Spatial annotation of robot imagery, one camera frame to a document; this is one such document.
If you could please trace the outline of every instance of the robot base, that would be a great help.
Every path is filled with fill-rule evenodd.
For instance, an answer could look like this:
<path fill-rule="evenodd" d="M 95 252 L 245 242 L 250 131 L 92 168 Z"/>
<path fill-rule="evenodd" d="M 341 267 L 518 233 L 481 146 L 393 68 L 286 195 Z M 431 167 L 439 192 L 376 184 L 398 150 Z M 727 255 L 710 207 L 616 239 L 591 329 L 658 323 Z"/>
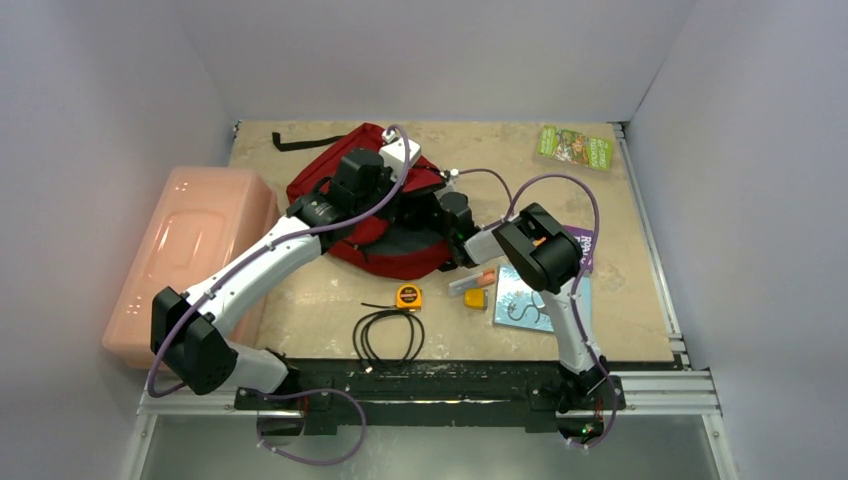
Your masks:
<path fill-rule="evenodd" d="M 583 397 L 563 394 L 558 362 L 419 360 L 390 370 L 366 373 L 355 360 L 289 359 L 300 370 L 298 390 L 345 390 L 362 405 L 369 425 L 523 427 L 528 433 L 570 430 L 557 411 L 585 411 L 591 417 L 600 396 L 605 409 L 613 389 L 601 383 Z M 619 392 L 621 379 L 612 376 Z M 292 393 L 292 386 L 286 392 Z M 296 400 L 274 402 L 249 391 L 239 392 L 238 410 L 298 410 Z M 627 406 L 619 394 L 618 408 Z M 358 425 L 359 416 L 338 396 L 310 397 L 306 435 L 333 435 L 339 425 Z M 266 431 L 268 435 L 299 430 Z"/>

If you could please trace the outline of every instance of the wooden table surface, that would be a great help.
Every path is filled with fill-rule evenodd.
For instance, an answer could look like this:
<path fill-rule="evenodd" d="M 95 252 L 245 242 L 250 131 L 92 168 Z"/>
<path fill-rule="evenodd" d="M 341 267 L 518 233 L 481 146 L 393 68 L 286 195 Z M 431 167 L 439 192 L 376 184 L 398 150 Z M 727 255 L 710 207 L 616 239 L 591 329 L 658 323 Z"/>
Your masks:
<path fill-rule="evenodd" d="M 288 207 L 285 188 L 324 148 L 280 153 L 271 132 L 283 141 L 314 140 L 346 134 L 361 122 L 242 122 L 230 165 L 259 172 L 277 192 L 280 210 Z M 385 122 L 375 122 L 387 126 Z M 672 359 L 650 255 L 621 152 L 614 147 L 610 172 L 537 156 L 541 124 L 477 122 L 403 122 L 423 154 L 442 169 L 488 167 L 503 175 L 515 192 L 527 179 L 564 172 L 586 182 L 597 196 L 601 230 L 592 274 L 593 326 L 603 353 L 612 361 Z M 614 140 L 608 124 L 563 124 L 590 136 Z M 506 210 L 500 184 L 486 174 L 468 174 L 458 183 L 469 196 L 475 220 L 489 223 Z M 539 202 L 563 223 L 591 228 L 588 198 L 570 182 L 549 179 L 521 197 L 518 208 Z M 447 284 L 468 270 L 435 272 L 416 281 L 423 290 L 419 317 L 426 327 L 420 359 L 553 360 L 552 334 L 492 325 L 493 309 L 466 308 L 447 297 Z M 301 268 L 267 298 L 257 347 L 270 347 L 293 357 L 356 358 L 351 333 L 356 320 L 373 309 L 359 302 L 391 304 L 402 282 L 380 278 L 325 255 Z M 490 287 L 490 299 L 494 288 Z M 371 341 L 380 356 L 399 356 L 406 349 L 409 326 L 399 317 L 372 328 Z"/>

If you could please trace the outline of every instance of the white wall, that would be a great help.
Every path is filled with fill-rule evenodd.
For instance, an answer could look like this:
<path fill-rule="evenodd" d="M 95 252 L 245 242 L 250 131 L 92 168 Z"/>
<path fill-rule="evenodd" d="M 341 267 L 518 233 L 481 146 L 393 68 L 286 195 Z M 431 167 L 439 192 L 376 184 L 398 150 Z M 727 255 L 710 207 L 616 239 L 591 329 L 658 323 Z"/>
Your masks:
<path fill-rule="evenodd" d="M 694 0 L 175 0 L 238 118 L 629 120 Z"/>
<path fill-rule="evenodd" d="M 744 478 L 848 470 L 848 3 L 700 1 L 628 138 Z"/>
<path fill-rule="evenodd" d="M 115 478 L 142 377 L 100 347 L 162 186 L 228 118 L 168 0 L 3 1 L 0 465 Z"/>

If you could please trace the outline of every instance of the book cover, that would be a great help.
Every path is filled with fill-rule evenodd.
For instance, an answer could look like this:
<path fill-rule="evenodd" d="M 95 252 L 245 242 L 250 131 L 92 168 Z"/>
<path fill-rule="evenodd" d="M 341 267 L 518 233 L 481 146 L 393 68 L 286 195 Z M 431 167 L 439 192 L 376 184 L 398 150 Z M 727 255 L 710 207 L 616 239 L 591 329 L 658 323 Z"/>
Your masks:
<path fill-rule="evenodd" d="M 589 249 L 592 248 L 592 243 L 595 241 L 593 232 L 585 228 L 572 227 L 571 225 L 562 226 L 568 233 L 574 235 L 574 238 L 580 243 L 583 248 L 583 258 L 580 259 L 580 266 L 586 267 L 586 273 L 592 273 L 595 268 L 595 262 L 589 258 Z"/>
<path fill-rule="evenodd" d="M 537 151 L 539 155 L 604 172 L 609 171 L 612 160 L 611 141 L 553 125 L 542 128 Z"/>
<path fill-rule="evenodd" d="M 571 290 L 571 282 L 563 286 L 563 290 Z M 577 308 L 580 318 L 584 321 L 592 319 L 592 288 L 591 280 L 584 277 L 580 280 L 577 291 Z M 539 332 L 553 333 L 551 317 L 548 316 L 545 303 L 539 292 L 534 292 L 527 286 L 512 265 L 501 265 L 498 269 L 498 285 L 495 299 L 494 324 L 506 327 L 523 328 Z M 573 321 L 570 310 L 566 312 Z"/>

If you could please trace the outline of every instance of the yellow tape measure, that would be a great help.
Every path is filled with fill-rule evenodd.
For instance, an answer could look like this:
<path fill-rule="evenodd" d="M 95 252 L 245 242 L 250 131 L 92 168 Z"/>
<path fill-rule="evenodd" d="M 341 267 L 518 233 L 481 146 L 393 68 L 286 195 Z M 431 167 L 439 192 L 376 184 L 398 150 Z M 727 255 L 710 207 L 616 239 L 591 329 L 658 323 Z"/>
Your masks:
<path fill-rule="evenodd" d="M 395 306 L 404 310 L 420 310 L 421 289 L 411 283 L 401 285 L 395 298 Z"/>

